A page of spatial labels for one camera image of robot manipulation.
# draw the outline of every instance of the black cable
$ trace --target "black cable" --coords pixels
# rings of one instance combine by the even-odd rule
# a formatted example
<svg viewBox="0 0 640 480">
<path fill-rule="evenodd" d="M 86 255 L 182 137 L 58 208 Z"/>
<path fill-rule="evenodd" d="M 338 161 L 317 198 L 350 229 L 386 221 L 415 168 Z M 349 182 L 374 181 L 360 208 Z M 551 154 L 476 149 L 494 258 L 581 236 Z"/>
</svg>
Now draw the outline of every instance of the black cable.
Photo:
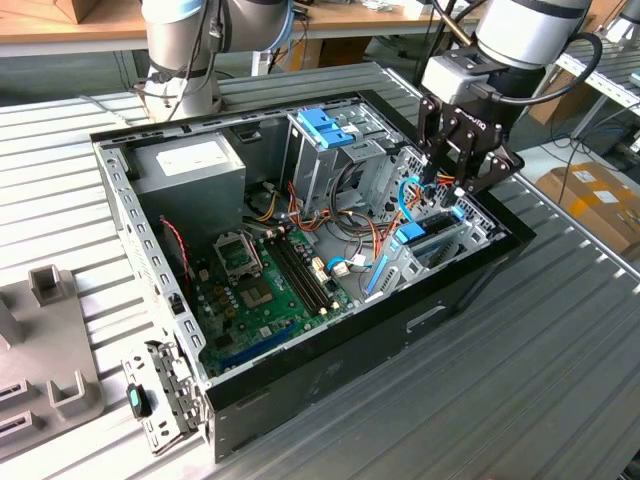
<svg viewBox="0 0 640 480">
<path fill-rule="evenodd" d="M 422 64 L 422 53 L 426 51 L 427 43 L 429 42 L 429 30 L 431 30 L 431 25 L 433 24 L 433 13 L 435 12 L 435 8 L 431 7 L 431 15 L 429 15 L 429 23 L 427 24 L 427 33 L 424 34 L 424 40 L 422 41 L 422 45 L 420 46 L 420 53 L 418 54 L 418 59 L 416 60 L 416 65 L 413 68 L 413 84 L 418 85 L 420 82 L 419 71 L 420 65 Z"/>
<path fill-rule="evenodd" d="M 129 78 L 129 69 L 127 69 L 127 62 L 125 62 L 124 60 L 124 53 L 122 53 L 122 50 L 119 53 L 120 53 L 120 60 L 122 60 L 122 68 L 124 70 L 124 74 L 127 76 L 127 85 L 131 85 L 133 84 L 133 82 Z"/>
<path fill-rule="evenodd" d="M 307 17 L 307 26 L 304 29 L 304 35 L 303 38 L 307 36 L 307 29 L 309 28 L 309 17 Z M 309 42 L 305 41 L 304 42 L 304 48 L 302 49 L 302 60 L 300 61 L 300 70 L 304 70 L 304 61 L 305 61 L 305 57 L 307 56 L 307 45 L 309 44 Z"/>
<path fill-rule="evenodd" d="M 534 97 L 534 98 L 516 98 L 516 97 L 505 97 L 498 92 L 481 91 L 480 90 L 481 87 L 473 88 L 473 91 L 476 92 L 477 94 L 484 95 L 486 98 L 488 98 L 491 101 L 494 101 L 497 103 L 503 103 L 506 105 L 515 105 L 519 107 L 538 105 L 539 103 L 545 103 L 555 98 L 561 97 L 562 95 L 569 93 L 571 90 L 576 88 L 580 83 L 586 80 L 587 77 L 589 77 L 589 75 L 591 75 L 593 71 L 596 69 L 596 67 L 598 66 L 598 63 L 600 62 L 600 58 L 602 57 L 602 42 L 593 33 L 587 33 L 587 32 L 576 33 L 575 35 L 572 35 L 571 37 L 569 37 L 569 40 L 567 41 L 567 45 L 576 40 L 587 40 L 589 43 L 591 43 L 593 47 L 593 56 L 591 57 L 591 60 L 589 60 L 589 63 L 587 64 L 585 69 L 582 71 L 582 73 L 580 73 L 580 75 L 575 77 L 571 83 L 556 90 L 555 92 L 547 93 L 546 95 L 541 95 L 539 97 Z"/>
<path fill-rule="evenodd" d="M 116 52 L 111 52 L 113 54 L 113 58 L 116 61 L 116 65 L 118 66 L 118 74 L 120 76 L 120 83 L 122 84 L 122 87 L 125 89 L 125 91 L 129 91 L 129 87 L 127 86 L 127 82 L 124 79 L 124 75 L 122 73 L 122 67 L 120 67 L 120 61 L 118 60 L 118 55 L 116 55 Z"/>
<path fill-rule="evenodd" d="M 193 65 L 196 61 L 196 58 L 198 58 L 198 55 L 200 54 L 200 46 L 202 43 L 202 32 L 204 29 L 205 20 L 207 19 L 207 14 L 209 12 L 210 4 L 211 4 L 211 0 L 204 0 L 204 7 L 202 8 L 202 15 L 200 16 L 200 23 L 198 24 L 198 28 L 196 29 L 196 34 L 193 41 L 193 47 L 191 48 L 191 57 L 189 58 L 189 62 L 187 63 L 187 70 L 184 77 L 184 82 L 185 82 L 184 88 L 186 88 L 186 86 L 189 84 L 189 80 L 191 78 L 191 72 L 193 72 Z M 215 19 L 216 23 L 220 21 L 221 4 L 222 4 L 222 0 L 218 0 L 218 11 Z M 209 64 L 207 65 L 207 73 L 205 74 L 205 79 L 198 87 L 191 90 L 191 92 L 189 92 L 190 94 L 194 94 L 202 90 L 207 85 L 207 83 L 209 83 L 209 81 L 211 80 L 211 73 L 213 72 L 213 63 L 215 58 L 216 58 L 216 53 L 215 53 L 215 50 L 212 49 L 211 55 L 209 56 Z M 173 106 L 173 109 L 171 110 L 171 113 L 169 113 L 169 116 L 165 120 L 166 122 L 171 121 L 173 116 L 176 114 L 176 111 L 178 111 L 178 108 L 180 107 L 182 100 L 184 100 L 185 95 L 186 94 L 183 94 L 182 96 L 178 97 L 176 104 Z"/>
<path fill-rule="evenodd" d="M 236 77 L 234 77 L 233 75 L 231 75 L 230 73 L 223 72 L 222 70 L 214 70 L 214 71 L 215 71 L 217 74 L 219 74 L 219 75 L 225 75 L 225 76 L 227 76 L 228 78 L 236 78 Z"/>
<path fill-rule="evenodd" d="M 429 33 L 429 29 L 431 28 L 431 21 L 433 20 L 433 10 L 436 8 L 440 8 L 440 4 L 437 4 L 436 7 L 436 2 L 438 2 L 439 0 L 433 0 L 432 3 L 432 8 L 431 8 L 431 17 L 429 20 L 429 27 L 427 30 L 427 35 Z M 453 11 L 453 7 L 455 5 L 455 0 L 449 0 L 447 3 L 446 8 L 444 9 L 444 13 L 446 13 L 447 15 L 451 14 L 451 12 Z M 416 75 L 414 75 L 413 78 L 413 83 L 414 85 L 418 85 L 420 83 L 421 77 L 424 73 L 424 69 L 427 67 L 427 63 L 429 62 L 429 59 L 433 56 L 433 54 L 436 52 L 438 45 L 440 45 L 440 42 L 442 41 L 442 35 L 444 34 L 444 28 L 445 28 L 445 23 L 442 20 L 442 17 L 440 18 L 440 23 L 438 24 L 438 29 L 436 30 L 435 36 L 433 38 L 433 42 L 431 42 L 431 46 L 429 47 L 429 50 L 427 51 L 426 55 L 424 55 L 421 59 L 420 59 L 420 63 L 419 63 L 419 68 L 416 71 Z"/>
<path fill-rule="evenodd" d="M 580 145 L 580 144 L 577 143 L 576 146 L 573 147 L 573 151 L 571 152 L 571 155 L 569 156 L 569 161 L 567 162 L 567 166 L 564 169 L 564 178 L 562 179 L 562 188 L 560 189 L 560 196 L 558 197 L 558 205 L 562 205 L 562 198 L 564 197 L 564 190 L 567 187 L 567 179 L 569 178 L 569 168 L 571 167 L 571 162 L 573 161 L 574 155 L 578 151 L 578 145 Z"/>
</svg>

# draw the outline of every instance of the label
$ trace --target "label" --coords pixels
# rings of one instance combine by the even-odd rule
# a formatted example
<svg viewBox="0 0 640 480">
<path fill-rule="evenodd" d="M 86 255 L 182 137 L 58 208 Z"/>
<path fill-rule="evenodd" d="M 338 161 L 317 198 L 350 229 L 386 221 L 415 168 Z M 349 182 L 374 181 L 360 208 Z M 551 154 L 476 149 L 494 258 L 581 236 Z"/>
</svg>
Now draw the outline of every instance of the label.
<svg viewBox="0 0 640 480">
<path fill-rule="evenodd" d="M 596 181 L 596 177 L 591 175 L 586 170 L 576 170 L 575 172 L 573 172 L 573 174 L 578 177 L 578 180 L 580 180 L 582 183 L 590 183 Z"/>
<path fill-rule="evenodd" d="M 165 150 L 158 153 L 156 158 L 167 177 L 213 167 L 228 161 L 220 145 L 215 141 Z"/>
<path fill-rule="evenodd" d="M 367 261 L 367 257 L 365 257 L 364 255 L 358 253 L 358 254 L 353 256 L 353 259 L 351 260 L 351 263 L 353 263 L 354 265 L 356 265 L 358 267 L 364 267 L 364 263 L 366 261 Z"/>
<path fill-rule="evenodd" d="M 593 192 L 602 203 L 618 203 L 618 199 L 609 190 Z"/>
</svg>

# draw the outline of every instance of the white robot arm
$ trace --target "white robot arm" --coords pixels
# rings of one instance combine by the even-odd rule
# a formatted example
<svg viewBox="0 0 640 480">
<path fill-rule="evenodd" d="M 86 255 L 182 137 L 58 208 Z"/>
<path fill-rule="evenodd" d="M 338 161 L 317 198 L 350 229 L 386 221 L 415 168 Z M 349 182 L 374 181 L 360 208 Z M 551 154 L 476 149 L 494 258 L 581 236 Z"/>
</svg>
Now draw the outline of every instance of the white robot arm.
<svg viewBox="0 0 640 480">
<path fill-rule="evenodd" d="M 219 111 L 216 54 L 277 48 L 291 33 L 292 5 L 292 0 L 143 0 L 151 68 L 139 93 L 151 116 L 168 121 Z"/>
</svg>

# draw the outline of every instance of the cardboard box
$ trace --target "cardboard box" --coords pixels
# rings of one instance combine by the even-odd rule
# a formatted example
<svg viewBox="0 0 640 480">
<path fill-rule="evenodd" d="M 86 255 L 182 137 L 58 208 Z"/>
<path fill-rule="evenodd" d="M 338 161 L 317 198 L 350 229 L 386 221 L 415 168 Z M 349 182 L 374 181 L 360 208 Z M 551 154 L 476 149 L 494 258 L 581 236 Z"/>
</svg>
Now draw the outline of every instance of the cardboard box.
<svg viewBox="0 0 640 480">
<path fill-rule="evenodd" d="M 0 10 L 78 24 L 98 2 L 99 0 L 0 0 Z"/>
<path fill-rule="evenodd" d="M 565 171 L 555 168 L 536 183 L 556 203 Z M 571 166 L 561 206 L 627 260 L 640 258 L 640 197 L 602 165 Z"/>
</svg>

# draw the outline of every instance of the metal bracket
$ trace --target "metal bracket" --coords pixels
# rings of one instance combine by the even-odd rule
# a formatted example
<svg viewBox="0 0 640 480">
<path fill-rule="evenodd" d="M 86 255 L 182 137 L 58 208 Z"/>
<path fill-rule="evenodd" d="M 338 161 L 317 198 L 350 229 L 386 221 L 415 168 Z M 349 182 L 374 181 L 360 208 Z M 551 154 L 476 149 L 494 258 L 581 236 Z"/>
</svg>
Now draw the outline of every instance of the metal bracket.
<svg viewBox="0 0 640 480">
<path fill-rule="evenodd" d="M 197 431 L 203 421 L 202 400 L 174 343 L 148 342 L 131 352 L 122 366 L 130 382 L 129 404 L 144 426 L 154 455 L 161 455 Z"/>
</svg>

